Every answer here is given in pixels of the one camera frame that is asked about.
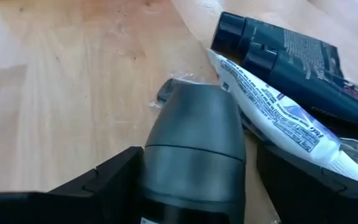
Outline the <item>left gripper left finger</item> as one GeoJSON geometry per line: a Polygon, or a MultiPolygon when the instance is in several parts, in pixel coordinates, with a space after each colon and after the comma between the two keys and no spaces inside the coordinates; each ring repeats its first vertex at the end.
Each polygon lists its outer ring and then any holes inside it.
{"type": "Polygon", "coordinates": [[[0,192],[0,224],[139,224],[143,153],[129,147],[48,192],[0,192]]]}

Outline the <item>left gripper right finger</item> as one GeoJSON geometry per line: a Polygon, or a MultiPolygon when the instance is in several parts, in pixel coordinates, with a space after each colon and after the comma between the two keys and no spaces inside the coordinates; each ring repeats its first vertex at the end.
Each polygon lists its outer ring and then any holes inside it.
{"type": "Polygon", "coordinates": [[[282,224],[358,224],[358,181],[268,144],[257,170],[282,224]]]}

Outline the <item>small white toothpaste tube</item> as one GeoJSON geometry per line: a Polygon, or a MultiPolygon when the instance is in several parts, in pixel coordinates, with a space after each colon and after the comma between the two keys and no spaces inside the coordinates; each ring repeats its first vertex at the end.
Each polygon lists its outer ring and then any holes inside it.
{"type": "Polygon", "coordinates": [[[335,134],[298,103],[213,50],[209,61],[223,90],[270,142],[314,165],[358,181],[358,164],[340,149],[335,134]]]}

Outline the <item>dark blue squeeze tube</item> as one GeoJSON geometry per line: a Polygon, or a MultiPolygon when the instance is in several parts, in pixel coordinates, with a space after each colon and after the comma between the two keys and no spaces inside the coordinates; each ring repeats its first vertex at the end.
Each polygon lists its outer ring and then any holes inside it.
{"type": "Polygon", "coordinates": [[[269,24],[251,17],[222,12],[214,31],[211,48],[242,60],[249,44],[256,42],[282,50],[303,60],[316,71],[343,77],[337,47],[319,39],[269,24]]]}
{"type": "Polygon", "coordinates": [[[256,42],[242,66],[298,104],[358,124],[357,84],[256,42]]]}

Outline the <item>dark grey deodorant stick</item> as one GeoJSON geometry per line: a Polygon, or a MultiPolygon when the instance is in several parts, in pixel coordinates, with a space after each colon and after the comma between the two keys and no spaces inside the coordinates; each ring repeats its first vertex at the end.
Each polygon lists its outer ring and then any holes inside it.
{"type": "Polygon", "coordinates": [[[214,85],[180,85],[145,144],[140,224],[244,224],[245,177],[232,95],[214,85]]]}

